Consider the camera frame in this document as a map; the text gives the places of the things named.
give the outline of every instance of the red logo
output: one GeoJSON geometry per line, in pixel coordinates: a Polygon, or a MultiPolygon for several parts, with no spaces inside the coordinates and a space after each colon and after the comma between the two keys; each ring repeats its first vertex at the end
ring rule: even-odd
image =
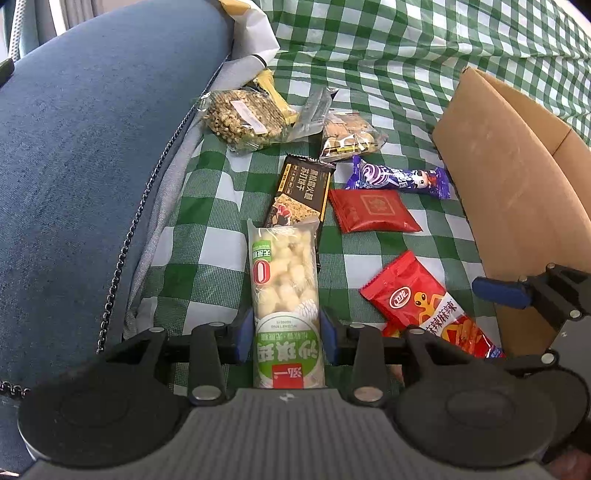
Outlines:
{"type": "Polygon", "coordinates": [[[278,364],[271,367],[273,388],[304,388],[301,364],[278,364]]]}
{"type": "Polygon", "coordinates": [[[393,309],[401,309],[404,307],[408,301],[410,300],[410,288],[408,287],[401,287],[390,297],[390,306],[393,309]]]}
{"type": "Polygon", "coordinates": [[[289,218],[291,216],[291,212],[290,212],[289,208],[287,208],[282,203],[277,205],[277,213],[285,218],[289,218]]]}
{"type": "Polygon", "coordinates": [[[257,260],[252,266],[252,278],[255,283],[261,285],[271,279],[271,267],[267,260],[257,260]]]}

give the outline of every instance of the biscuit package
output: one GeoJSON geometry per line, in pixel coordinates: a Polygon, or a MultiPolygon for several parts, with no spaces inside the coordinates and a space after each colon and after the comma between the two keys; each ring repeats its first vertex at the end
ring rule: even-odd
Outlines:
{"type": "Polygon", "coordinates": [[[479,358],[504,356],[410,250],[359,292],[387,318],[384,336],[419,325],[479,358]]]}
{"type": "Polygon", "coordinates": [[[318,219],[256,228],[248,221],[254,386],[324,387],[314,233],[318,219]]]}
{"type": "Polygon", "coordinates": [[[330,179],[334,171],[333,165],[313,158],[286,156],[277,192],[263,226],[290,226],[316,216],[320,221],[316,233],[318,246],[330,179]]]}
{"type": "Polygon", "coordinates": [[[208,92],[201,97],[199,110],[207,126],[233,151],[256,151],[287,138],[285,117],[265,92],[247,88],[208,92]]]}
{"type": "Polygon", "coordinates": [[[329,111],[324,121],[320,159],[337,161],[377,152],[387,139],[357,112],[329,111]]]}

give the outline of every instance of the clear plastic bag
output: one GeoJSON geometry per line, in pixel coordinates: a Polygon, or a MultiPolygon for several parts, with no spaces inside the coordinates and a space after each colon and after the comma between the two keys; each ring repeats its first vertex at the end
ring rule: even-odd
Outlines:
{"type": "Polygon", "coordinates": [[[319,221],[256,228],[248,221],[254,386],[324,387],[314,233],[319,221]]]}
{"type": "Polygon", "coordinates": [[[336,89],[322,87],[312,91],[310,97],[303,106],[300,116],[290,131],[288,142],[299,140],[300,138],[322,132],[326,114],[332,103],[331,95],[336,89]]]}
{"type": "Polygon", "coordinates": [[[200,112],[207,126],[234,151],[256,151],[285,141],[287,124],[275,102],[249,89],[208,92],[200,112]]]}
{"type": "Polygon", "coordinates": [[[320,159],[336,161],[377,152],[388,136],[378,132],[356,112],[329,111],[322,134],[320,159]]]}

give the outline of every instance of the number zero logo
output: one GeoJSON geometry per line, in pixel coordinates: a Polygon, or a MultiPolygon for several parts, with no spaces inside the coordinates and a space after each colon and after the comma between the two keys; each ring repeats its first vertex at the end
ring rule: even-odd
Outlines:
{"type": "Polygon", "coordinates": [[[410,288],[408,288],[408,287],[399,288],[397,291],[392,293],[392,296],[390,297],[390,306],[393,309],[401,309],[410,300],[410,294],[411,294],[410,288]]]}
{"type": "Polygon", "coordinates": [[[267,283],[271,279],[271,267],[267,260],[257,260],[252,267],[252,276],[259,285],[267,283]]]}

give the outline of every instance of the yellow package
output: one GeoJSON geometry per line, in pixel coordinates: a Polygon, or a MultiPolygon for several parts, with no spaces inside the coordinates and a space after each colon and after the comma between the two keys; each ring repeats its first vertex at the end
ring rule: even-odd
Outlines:
{"type": "Polygon", "coordinates": [[[254,78],[253,82],[269,94],[271,99],[277,105],[277,108],[281,111],[287,125],[293,125],[297,120],[298,113],[291,108],[284,98],[279,95],[277,90],[275,90],[273,72],[269,69],[265,69],[254,78]]]}

